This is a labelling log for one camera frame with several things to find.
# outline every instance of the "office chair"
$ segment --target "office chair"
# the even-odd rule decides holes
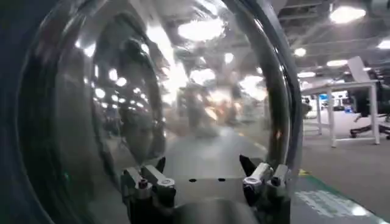
[[[369,72],[371,79],[378,79],[378,76],[374,71]],[[357,122],[362,117],[368,117],[370,114],[369,108],[369,96],[366,89],[356,90],[351,93],[354,113],[360,113],[355,119]],[[385,117],[385,122],[389,123],[389,126],[379,125],[379,133],[387,135],[386,139],[390,139],[390,86],[382,84],[381,81],[377,82],[377,105],[378,105],[378,117]],[[371,125],[367,125],[360,128],[350,129],[350,137],[356,138],[358,134],[372,130]]]

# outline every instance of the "transparent dome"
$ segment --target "transparent dome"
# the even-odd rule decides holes
[[[240,155],[293,169],[298,84],[261,3],[53,9],[24,68],[18,120],[27,173],[53,220],[128,223],[120,176],[130,167],[158,166],[175,181],[177,206],[240,201],[230,192],[246,177]]]

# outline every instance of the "ceiling light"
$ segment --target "ceiling light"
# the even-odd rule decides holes
[[[390,40],[383,40],[380,44],[378,44],[377,48],[390,49]]]
[[[112,81],[117,81],[118,79],[118,72],[116,72],[116,69],[111,69],[109,72],[108,72],[108,77],[112,80]]]
[[[343,66],[348,63],[347,60],[333,60],[333,61],[328,61],[327,66],[329,67],[337,67],[337,66]]]
[[[350,6],[340,6],[330,14],[329,18],[336,24],[344,24],[360,19],[365,14],[366,11],[364,9],[357,9]]]
[[[298,56],[298,57],[303,57],[306,54],[306,49],[305,48],[301,48],[301,47],[297,48],[297,49],[295,49],[294,54],[296,56]]]
[[[234,59],[234,55],[232,53],[226,53],[225,54],[225,63],[229,64]]]
[[[114,100],[115,102],[117,102],[118,101],[118,96],[117,95],[112,95],[111,99]]]
[[[126,79],[125,79],[124,77],[120,77],[120,78],[116,81],[116,84],[117,84],[118,86],[124,86],[124,85],[126,85],[126,83],[127,83],[127,81],[126,81]]]
[[[262,74],[262,73],[263,73],[263,70],[261,69],[261,67],[257,67],[257,68],[256,68],[256,71],[257,71],[257,73],[259,73],[259,74]]]
[[[193,41],[207,41],[220,36],[224,31],[224,22],[220,19],[192,21],[177,29],[180,36]]]
[[[300,72],[298,73],[299,78],[309,78],[309,77],[314,77],[316,76],[316,73],[314,72]]]
[[[105,91],[103,89],[96,88],[95,94],[98,98],[103,98],[105,96]]]

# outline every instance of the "gray carpet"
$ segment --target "gray carpet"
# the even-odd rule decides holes
[[[335,114],[337,137],[346,138],[350,128],[369,124],[369,119],[354,123],[355,117]],[[305,132],[302,168],[390,222],[390,141],[382,136],[380,145],[373,145],[373,141],[340,142],[332,149],[326,131],[315,136],[310,129]]]

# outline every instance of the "table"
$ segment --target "table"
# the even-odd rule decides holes
[[[373,139],[375,144],[379,144],[379,127],[378,127],[378,108],[377,108],[377,80],[370,80],[367,82],[346,82],[346,83],[334,83],[327,84],[324,86],[308,88],[301,90],[303,96],[316,96],[317,103],[317,122],[306,122],[305,125],[318,127],[319,134],[322,134],[323,128],[329,128],[330,130],[330,141],[331,146],[336,147],[336,143],[338,141],[359,141],[359,140],[367,140]],[[344,138],[337,139],[335,135],[335,112],[333,111],[334,99],[332,98],[333,91],[343,91],[348,89],[361,89],[367,88],[369,89],[370,96],[370,115],[371,115],[371,126],[372,126],[372,135],[371,138]],[[321,123],[321,106],[319,104],[319,95],[326,93],[328,97],[328,117],[329,124]]]

